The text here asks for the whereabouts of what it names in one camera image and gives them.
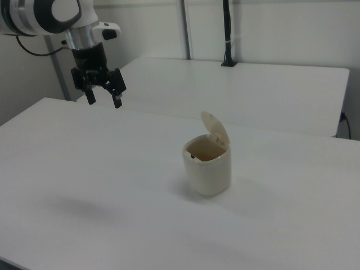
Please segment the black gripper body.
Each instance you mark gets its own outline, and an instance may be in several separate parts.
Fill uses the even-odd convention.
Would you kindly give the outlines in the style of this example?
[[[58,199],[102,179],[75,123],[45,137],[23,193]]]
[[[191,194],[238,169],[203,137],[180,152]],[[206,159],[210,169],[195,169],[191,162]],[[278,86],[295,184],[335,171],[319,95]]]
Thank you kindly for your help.
[[[83,91],[85,81],[92,86],[102,86],[106,89],[107,59],[102,43],[90,48],[71,50],[76,67],[71,69],[71,75],[76,89]]]

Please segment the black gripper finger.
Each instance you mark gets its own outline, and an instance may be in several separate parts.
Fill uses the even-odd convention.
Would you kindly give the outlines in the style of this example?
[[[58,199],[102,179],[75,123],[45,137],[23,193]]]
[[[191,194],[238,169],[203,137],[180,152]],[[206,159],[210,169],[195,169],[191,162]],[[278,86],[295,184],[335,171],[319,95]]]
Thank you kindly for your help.
[[[83,85],[83,92],[87,98],[87,101],[90,105],[93,105],[96,102],[94,93],[93,93],[93,86],[89,81],[85,81]]]
[[[107,73],[106,89],[112,96],[115,108],[121,107],[121,96],[122,93],[126,90],[126,85],[118,68]]]

